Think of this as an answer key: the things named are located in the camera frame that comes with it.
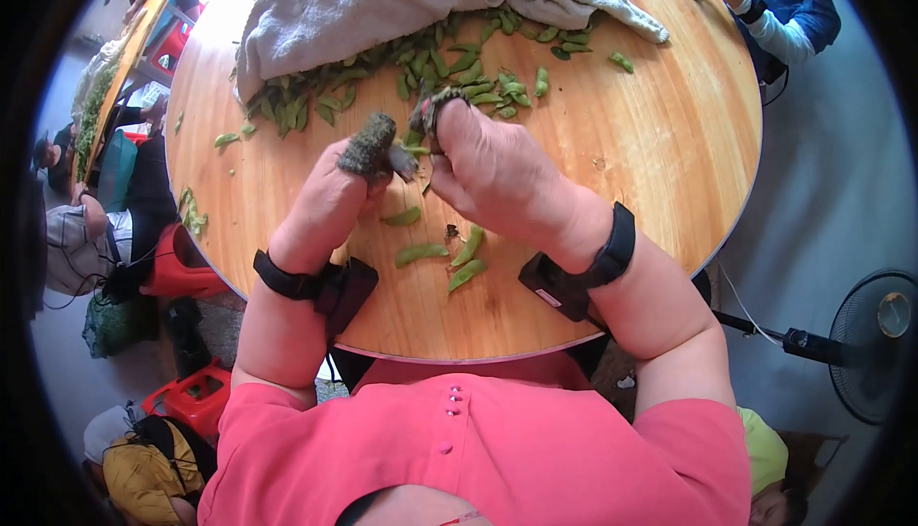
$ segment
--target wooden tabletop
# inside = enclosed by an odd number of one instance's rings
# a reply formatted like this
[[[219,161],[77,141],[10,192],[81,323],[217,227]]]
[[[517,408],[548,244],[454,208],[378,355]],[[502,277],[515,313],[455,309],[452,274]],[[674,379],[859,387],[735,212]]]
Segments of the wooden tabletop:
[[[115,105],[120,99],[121,86],[124,85],[125,80],[128,79],[128,74],[131,72],[131,68],[137,64],[143,54],[143,50],[147,47],[147,40],[150,38],[153,28],[156,27],[156,23],[159,22],[160,16],[163,15],[163,11],[168,3],[169,0],[147,0],[143,4],[143,8],[146,11],[142,15],[137,16],[140,18],[140,21],[136,23],[136,27],[131,31],[131,37],[128,38],[128,41],[124,44],[124,51],[121,53],[121,60],[119,61],[118,70],[115,72],[115,78],[112,80],[112,85],[106,93],[105,99],[102,101],[102,107],[99,108],[99,119],[96,123],[96,136],[93,137],[93,143],[89,149],[84,181],[89,180],[93,162],[96,160],[96,156],[99,153],[99,142],[103,135],[105,135],[106,124],[109,122],[109,117],[115,110]],[[121,32],[122,36],[131,30],[132,24],[124,27]],[[72,189],[74,184],[76,184],[76,154],[74,154],[73,161],[74,164],[71,165],[70,170],[70,187]]]
[[[549,45],[499,32],[485,45],[482,61],[490,76],[504,66],[530,86],[538,66],[548,69],[549,95],[533,98],[533,108],[515,120],[564,174],[610,202],[625,203],[641,229],[691,274],[724,241],[750,192],[762,134],[757,82],[720,0],[632,1],[667,27],[666,44],[647,43],[606,18],[593,32],[596,51],[570,61],[553,57]],[[265,249],[327,144],[359,130],[376,110],[396,119],[401,133],[412,107],[396,96],[396,70],[385,69],[358,84],[354,105],[335,128],[310,113],[305,131],[291,131],[281,141],[274,124],[256,117],[259,130],[250,141],[215,150],[217,135],[243,123],[228,76],[233,41],[253,2],[214,0],[201,16],[175,73],[166,130],[174,193],[190,186],[198,211],[209,214],[197,239],[200,249],[244,296],[256,277],[255,251]],[[459,41],[478,38],[480,25],[469,20]],[[634,74],[608,61],[613,50],[631,59]],[[443,53],[448,62],[457,55]],[[181,112],[184,122],[174,135]],[[391,215],[420,206],[420,221],[390,228],[379,214],[364,217],[335,253],[337,262],[355,256],[379,271],[376,291],[339,336],[340,346],[401,360],[475,362],[564,348],[596,333],[585,322],[569,322],[520,284],[517,275],[534,250],[493,233],[478,252],[488,271],[450,296],[448,259],[396,269],[400,248],[443,242],[449,223],[468,232],[469,223],[436,195],[422,197],[422,186],[396,178],[382,208],[382,215]],[[453,253],[461,247],[458,241],[448,246]]]

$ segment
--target edamame pod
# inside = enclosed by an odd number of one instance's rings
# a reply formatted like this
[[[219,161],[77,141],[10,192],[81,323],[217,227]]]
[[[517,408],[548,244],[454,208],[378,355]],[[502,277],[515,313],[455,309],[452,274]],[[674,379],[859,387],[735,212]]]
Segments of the edamame pod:
[[[396,269],[401,269],[411,262],[417,261],[419,259],[424,259],[426,257],[446,257],[449,254],[450,250],[437,243],[410,245],[396,253]]]

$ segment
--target wrist strap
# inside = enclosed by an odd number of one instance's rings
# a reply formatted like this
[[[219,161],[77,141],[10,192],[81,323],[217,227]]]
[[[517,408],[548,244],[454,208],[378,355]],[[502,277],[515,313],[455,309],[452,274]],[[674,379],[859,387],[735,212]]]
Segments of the wrist strap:
[[[746,10],[743,14],[737,15],[739,19],[743,21],[744,24],[754,24],[765,13],[765,10],[768,9],[768,4],[765,3],[765,0],[752,0],[752,6]]]
[[[628,269],[634,255],[634,242],[637,231],[634,228],[634,214],[624,205],[615,202],[612,231],[606,244],[596,254],[596,259],[589,269],[574,275],[575,279],[587,289],[608,285]]]
[[[334,263],[326,263],[318,277],[309,274],[293,274],[282,271],[271,261],[271,257],[262,250],[255,252],[252,267],[268,288],[293,301],[316,300],[322,292],[322,286],[333,275],[340,271]]]

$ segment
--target hand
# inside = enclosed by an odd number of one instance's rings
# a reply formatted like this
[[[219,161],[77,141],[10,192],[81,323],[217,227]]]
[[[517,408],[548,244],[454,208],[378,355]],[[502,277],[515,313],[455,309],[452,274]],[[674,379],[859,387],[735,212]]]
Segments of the hand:
[[[140,4],[131,4],[131,7],[128,8],[128,12],[125,13],[124,19],[121,22],[127,26],[134,19],[134,15],[137,15],[137,11],[141,9]]]
[[[520,125],[455,100],[437,119],[445,155],[430,188],[464,218],[545,252],[568,273],[590,267],[612,229],[612,207],[561,175]]]
[[[86,186],[86,184],[83,182],[76,182],[74,185],[74,192],[70,194],[71,207],[75,208],[80,205],[80,194],[82,194],[84,191],[88,192],[89,187]]]
[[[392,181],[390,176],[369,189],[359,175],[338,169],[347,144],[332,143],[318,157],[290,213],[271,235],[271,261],[287,273],[321,271],[331,252],[347,241],[361,211],[378,205]]]

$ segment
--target yellow shirt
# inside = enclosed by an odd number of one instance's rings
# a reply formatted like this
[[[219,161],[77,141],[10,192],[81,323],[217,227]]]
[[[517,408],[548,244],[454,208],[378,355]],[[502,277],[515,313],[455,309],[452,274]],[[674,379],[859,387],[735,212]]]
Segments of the yellow shirt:
[[[181,524],[169,498],[204,489],[204,477],[197,470],[191,446],[172,423],[166,424],[172,430],[175,462],[187,489],[155,446],[128,444],[127,439],[119,439],[112,442],[102,459],[109,497],[119,508],[150,526]]]
[[[741,406],[736,410],[743,419],[746,431],[746,451],[749,451],[749,465],[752,468],[752,495],[755,496],[765,486],[784,480],[787,445],[755,411]]]

